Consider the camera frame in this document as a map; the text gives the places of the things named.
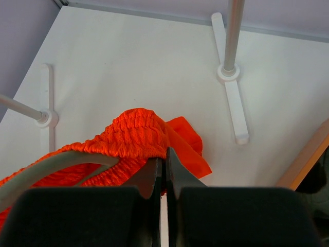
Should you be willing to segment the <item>grey metal hanger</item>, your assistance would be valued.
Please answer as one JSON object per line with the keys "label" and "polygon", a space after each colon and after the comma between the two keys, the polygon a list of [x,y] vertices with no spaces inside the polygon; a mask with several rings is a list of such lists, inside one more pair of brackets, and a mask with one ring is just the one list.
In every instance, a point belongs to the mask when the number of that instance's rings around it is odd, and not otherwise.
{"label": "grey metal hanger", "polygon": [[81,153],[77,151],[63,152],[25,168],[10,181],[1,186],[1,211],[10,207],[18,197],[32,185],[46,176],[67,167],[92,163],[111,168],[119,162],[119,158],[103,154]]}

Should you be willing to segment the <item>orange shorts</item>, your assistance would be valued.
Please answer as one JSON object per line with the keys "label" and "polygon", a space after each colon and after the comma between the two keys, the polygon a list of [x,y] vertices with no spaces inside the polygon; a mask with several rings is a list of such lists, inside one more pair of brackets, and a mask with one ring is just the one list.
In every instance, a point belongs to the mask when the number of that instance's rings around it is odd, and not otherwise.
{"label": "orange shorts", "polygon": [[67,151],[118,157],[119,162],[95,175],[99,164],[85,163],[52,173],[31,188],[46,187],[113,187],[120,186],[140,170],[150,158],[166,158],[167,149],[175,150],[181,163],[198,179],[212,170],[203,158],[203,141],[182,116],[164,121],[152,110],[126,110],[105,130],[82,143],[68,144],[47,158]]}

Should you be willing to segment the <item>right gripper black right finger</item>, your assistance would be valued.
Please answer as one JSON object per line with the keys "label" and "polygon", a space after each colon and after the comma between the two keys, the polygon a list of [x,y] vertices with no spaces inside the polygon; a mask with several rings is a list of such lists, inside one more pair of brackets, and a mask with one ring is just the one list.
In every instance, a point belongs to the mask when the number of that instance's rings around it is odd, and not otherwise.
{"label": "right gripper black right finger", "polygon": [[322,246],[298,195],[274,187],[208,187],[167,150],[169,246]]}

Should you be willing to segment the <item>silver white clothes rack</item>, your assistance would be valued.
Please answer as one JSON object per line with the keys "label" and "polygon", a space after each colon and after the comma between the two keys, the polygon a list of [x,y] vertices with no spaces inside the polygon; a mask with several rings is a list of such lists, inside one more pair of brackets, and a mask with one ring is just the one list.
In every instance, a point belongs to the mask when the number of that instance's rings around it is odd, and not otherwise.
{"label": "silver white clothes rack", "polygon": [[[216,12],[211,16],[214,39],[220,60],[217,77],[225,87],[234,139],[238,145],[245,145],[250,140],[237,83],[241,70],[235,62],[244,4],[244,1],[229,1],[230,13],[227,17],[226,26],[221,13]],[[42,64],[40,75],[40,103],[45,107],[44,110],[38,111],[5,95],[1,95],[1,104],[34,120],[35,124],[41,129],[41,154],[47,154],[54,152],[56,149],[54,133],[59,117],[54,110],[54,77],[51,65]]]}

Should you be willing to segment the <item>dark green shorts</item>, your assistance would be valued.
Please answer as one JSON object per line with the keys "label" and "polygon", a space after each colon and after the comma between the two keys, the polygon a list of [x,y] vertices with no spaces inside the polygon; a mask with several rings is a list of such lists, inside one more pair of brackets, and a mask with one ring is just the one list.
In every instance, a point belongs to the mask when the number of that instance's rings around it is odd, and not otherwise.
{"label": "dark green shorts", "polygon": [[324,246],[328,246],[328,149],[320,156],[296,192],[303,200]]}

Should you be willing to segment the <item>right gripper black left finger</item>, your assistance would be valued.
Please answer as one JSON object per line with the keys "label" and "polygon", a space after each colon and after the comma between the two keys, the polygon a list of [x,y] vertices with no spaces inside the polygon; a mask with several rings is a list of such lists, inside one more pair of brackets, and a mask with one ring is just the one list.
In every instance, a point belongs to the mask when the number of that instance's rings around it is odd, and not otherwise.
{"label": "right gripper black left finger", "polygon": [[39,188],[23,193],[1,246],[160,246],[162,160],[119,187]]}

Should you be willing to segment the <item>orange plastic basket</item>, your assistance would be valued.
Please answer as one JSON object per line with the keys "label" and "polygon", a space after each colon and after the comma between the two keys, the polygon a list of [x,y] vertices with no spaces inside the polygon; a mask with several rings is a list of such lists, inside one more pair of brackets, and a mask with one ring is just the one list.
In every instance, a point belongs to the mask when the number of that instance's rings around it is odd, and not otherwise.
{"label": "orange plastic basket", "polygon": [[328,147],[328,119],[316,130],[275,187],[296,190]]}

